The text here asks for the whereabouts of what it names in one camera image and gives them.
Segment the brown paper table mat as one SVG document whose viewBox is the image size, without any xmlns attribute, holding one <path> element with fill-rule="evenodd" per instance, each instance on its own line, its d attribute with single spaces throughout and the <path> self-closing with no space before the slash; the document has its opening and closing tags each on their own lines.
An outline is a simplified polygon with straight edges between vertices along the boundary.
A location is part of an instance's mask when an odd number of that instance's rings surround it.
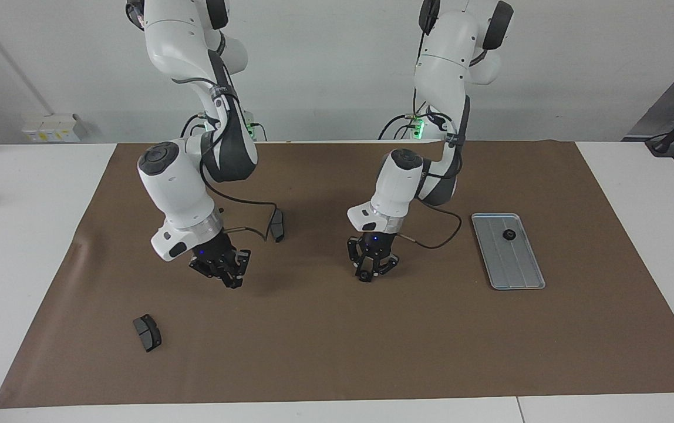
<svg viewBox="0 0 674 423">
<path fill-rule="evenodd" d="M 392 145 L 258 145 L 223 191 L 284 210 L 282 243 L 250 249 L 232 290 L 166 263 L 142 187 L 144 145 L 120 145 L 0 390 L 0 408 L 674 392 L 674 316 L 576 145 L 470 142 L 447 208 L 465 223 L 359 282 L 347 209 Z M 522 219 L 542 290 L 496 291 L 471 215 Z M 142 348 L 133 319 L 162 344 Z"/>
</svg>

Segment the short dark grey brake pad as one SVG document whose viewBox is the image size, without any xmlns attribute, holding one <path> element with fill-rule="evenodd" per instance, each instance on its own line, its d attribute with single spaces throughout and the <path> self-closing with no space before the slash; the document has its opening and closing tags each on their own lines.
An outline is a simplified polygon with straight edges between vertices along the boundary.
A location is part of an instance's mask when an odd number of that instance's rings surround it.
<svg viewBox="0 0 674 423">
<path fill-rule="evenodd" d="M 150 315 L 133 319 L 133 326 L 141 341 L 142 348 L 150 353 L 162 344 L 162 337 L 157 322 Z"/>
</svg>

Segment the white wall socket box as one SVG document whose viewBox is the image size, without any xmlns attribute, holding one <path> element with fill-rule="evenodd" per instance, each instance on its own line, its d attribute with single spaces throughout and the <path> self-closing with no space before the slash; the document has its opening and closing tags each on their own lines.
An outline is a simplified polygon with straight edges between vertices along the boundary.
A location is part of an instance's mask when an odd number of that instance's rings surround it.
<svg viewBox="0 0 674 423">
<path fill-rule="evenodd" d="M 74 113 L 23 113 L 21 132 L 31 143 L 79 143 L 87 132 Z"/>
</svg>

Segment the silver metal ribbed tray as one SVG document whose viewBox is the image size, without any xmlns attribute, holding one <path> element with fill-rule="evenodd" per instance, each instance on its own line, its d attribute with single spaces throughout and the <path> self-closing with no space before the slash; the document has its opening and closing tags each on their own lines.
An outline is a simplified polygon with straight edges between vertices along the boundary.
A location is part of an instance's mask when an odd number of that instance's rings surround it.
<svg viewBox="0 0 674 423">
<path fill-rule="evenodd" d="M 476 213 L 471 215 L 471 222 L 493 289 L 496 291 L 544 289 L 544 277 L 519 215 Z M 514 241 L 503 238 L 506 229 L 517 232 Z"/>
</svg>

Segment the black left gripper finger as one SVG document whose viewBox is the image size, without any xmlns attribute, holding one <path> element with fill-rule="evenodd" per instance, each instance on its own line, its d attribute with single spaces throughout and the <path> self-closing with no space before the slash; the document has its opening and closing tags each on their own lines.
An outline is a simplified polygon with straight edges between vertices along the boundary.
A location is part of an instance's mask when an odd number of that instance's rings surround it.
<svg viewBox="0 0 674 423">
<path fill-rule="evenodd" d="M 399 263 L 399 258 L 393 253 L 376 254 L 372 260 L 372 276 L 385 275 Z"/>
<path fill-rule="evenodd" d="M 356 268 L 356 271 L 364 270 L 363 262 L 365 260 L 365 251 L 363 238 L 348 238 L 348 256 Z"/>
</svg>

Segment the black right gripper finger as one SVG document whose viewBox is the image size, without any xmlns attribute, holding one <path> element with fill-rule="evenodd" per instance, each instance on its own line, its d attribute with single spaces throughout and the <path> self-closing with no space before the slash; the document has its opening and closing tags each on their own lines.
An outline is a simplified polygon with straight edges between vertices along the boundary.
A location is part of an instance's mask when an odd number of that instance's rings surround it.
<svg viewBox="0 0 674 423">
<path fill-rule="evenodd" d="M 216 279 L 221 281 L 227 288 L 236 289 L 241 287 L 241 277 L 240 275 L 233 275 L 227 271 L 222 271 L 221 274 L 217 275 L 213 271 L 202 271 L 197 270 L 198 273 L 202 274 L 206 278 Z"/>
<path fill-rule="evenodd" d="M 241 287 L 243 278 L 248 268 L 248 263 L 251 258 L 251 250 L 234 251 L 235 257 L 233 259 L 233 287 Z"/>
</svg>

